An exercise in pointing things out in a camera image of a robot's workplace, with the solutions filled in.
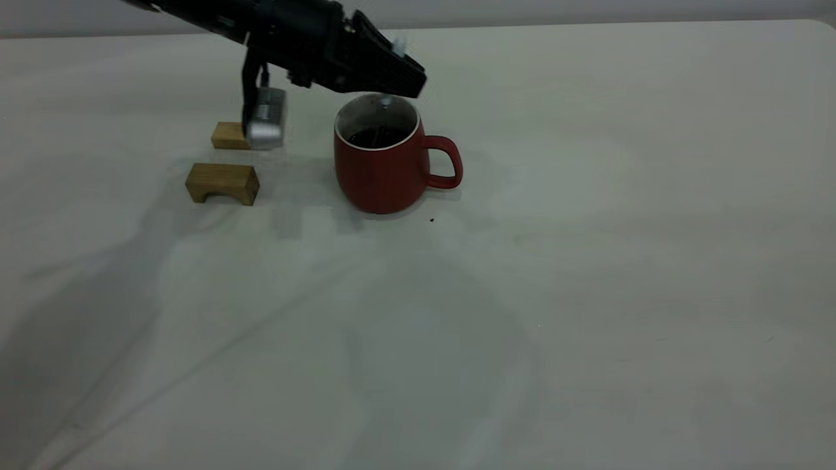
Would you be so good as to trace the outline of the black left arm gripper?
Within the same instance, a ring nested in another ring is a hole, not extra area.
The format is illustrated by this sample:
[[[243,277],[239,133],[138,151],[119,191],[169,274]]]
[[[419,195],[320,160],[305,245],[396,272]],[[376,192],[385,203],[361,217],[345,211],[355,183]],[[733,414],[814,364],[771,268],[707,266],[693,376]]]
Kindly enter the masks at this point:
[[[356,90],[359,80],[364,90],[417,98],[427,83],[406,39],[389,41],[361,10],[349,17],[334,1],[249,1],[248,7],[249,84],[267,65],[285,69],[302,88]]]

